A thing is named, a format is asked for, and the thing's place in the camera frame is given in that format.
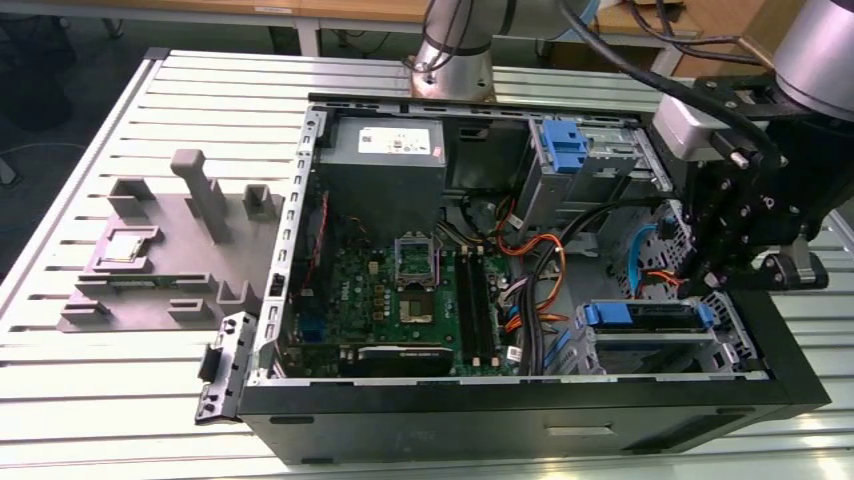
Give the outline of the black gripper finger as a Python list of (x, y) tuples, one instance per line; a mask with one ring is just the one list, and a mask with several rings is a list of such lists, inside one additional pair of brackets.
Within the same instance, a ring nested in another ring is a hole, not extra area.
[(830, 210), (826, 187), (807, 174), (758, 173), (738, 191), (726, 217), (723, 290), (822, 290), (828, 273), (808, 241)]
[(680, 264), (682, 298), (700, 295), (707, 290), (704, 277), (712, 272), (718, 260), (719, 211), (727, 195), (728, 178), (723, 167), (692, 166), (683, 188), (683, 220), (690, 226), (690, 249)]

